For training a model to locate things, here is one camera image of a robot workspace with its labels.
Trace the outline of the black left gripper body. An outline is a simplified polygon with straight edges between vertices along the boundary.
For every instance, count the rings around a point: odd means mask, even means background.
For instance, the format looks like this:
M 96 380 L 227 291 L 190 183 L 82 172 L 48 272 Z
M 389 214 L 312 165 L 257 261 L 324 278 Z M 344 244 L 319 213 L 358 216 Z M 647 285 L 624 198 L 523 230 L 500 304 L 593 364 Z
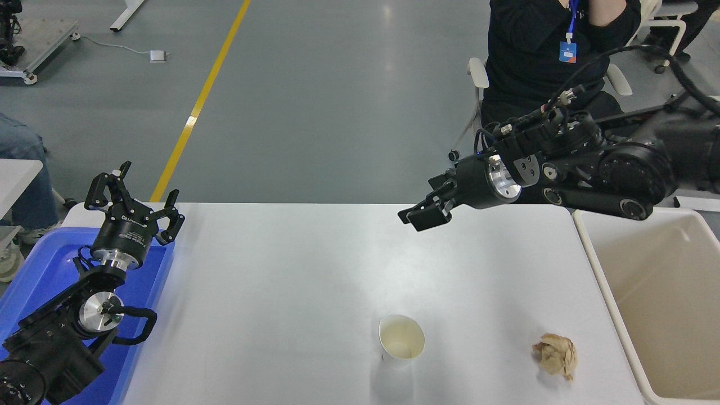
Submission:
M 121 206 L 111 206 L 93 242 L 93 259 L 101 261 L 118 251 L 126 257 L 124 260 L 129 266 L 141 266 L 157 233 L 157 223 L 146 221 L 151 211 L 151 208 L 136 206 L 129 213 Z

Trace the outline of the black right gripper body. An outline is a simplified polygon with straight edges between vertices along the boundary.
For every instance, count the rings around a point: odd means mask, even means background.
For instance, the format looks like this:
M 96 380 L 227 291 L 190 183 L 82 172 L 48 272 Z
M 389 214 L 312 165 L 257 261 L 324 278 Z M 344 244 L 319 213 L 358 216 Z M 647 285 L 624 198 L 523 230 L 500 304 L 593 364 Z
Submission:
M 486 209 L 506 202 L 493 186 L 487 160 L 479 156 L 468 156 L 459 160 L 448 170 L 448 179 L 454 184 L 455 206 L 467 205 L 475 209 Z

